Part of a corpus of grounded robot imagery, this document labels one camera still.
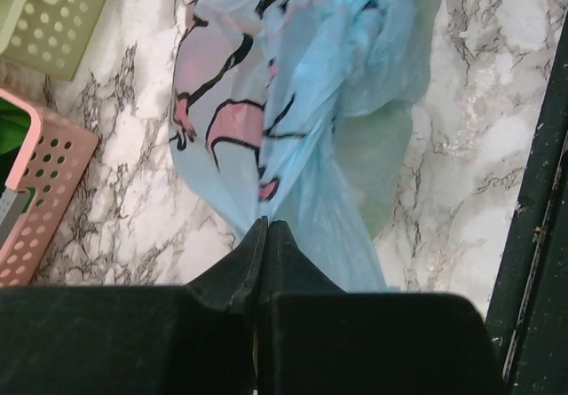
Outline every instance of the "plastic bag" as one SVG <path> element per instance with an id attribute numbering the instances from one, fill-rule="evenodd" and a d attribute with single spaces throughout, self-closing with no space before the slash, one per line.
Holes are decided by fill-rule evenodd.
<path id="1" fill-rule="evenodd" d="M 193 0 L 170 114 L 182 179 L 237 236 L 286 220 L 341 288 L 386 290 L 369 235 L 391 215 L 440 2 Z"/>

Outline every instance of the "white marble countertop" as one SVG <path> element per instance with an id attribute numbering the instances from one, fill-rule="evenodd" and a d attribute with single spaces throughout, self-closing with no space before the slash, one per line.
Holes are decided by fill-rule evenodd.
<path id="1" fill-rule="evenodd" d="M 189 1 L 108 0 L 72 83 L 0 63 L 0 80 L 101 138 L 37 281 L 186 283 L 233 247 L 231 229 L 170 158 Z M 390 284 L 459 293 L 486 311 L 567 4 L 442 3 L 397 207 L 375 240 Z"/>

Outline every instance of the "basket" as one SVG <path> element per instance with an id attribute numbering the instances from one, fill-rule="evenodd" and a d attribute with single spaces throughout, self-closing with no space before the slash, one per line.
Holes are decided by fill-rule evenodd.
<path id="1" fill-rule="evenodd" d="M 0 98 L 31 118 L 5 184 L 7 190 L 30 192 L 33 197 L 26 212 L 19 212 L 0 247 L 0 287 L 5 287 L 27 284 L 32 279 L 99 139 L 2 84 Z"/>
<path id="2" fill-rule="evenodd" d="M 106 0 L 0 0 L 0 56 L 71 80 Z"/>

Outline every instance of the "wrinkled plastic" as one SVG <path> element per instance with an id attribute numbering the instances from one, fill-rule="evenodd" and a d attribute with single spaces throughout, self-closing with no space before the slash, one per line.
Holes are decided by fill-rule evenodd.
<path id="1" fill-rule="evenodd" d="M 388 221 L 441 0 L 194 0 L 174 74 L 181 177 L 242 237 L 286 220 L 341 288 L 387 286 Z"/>

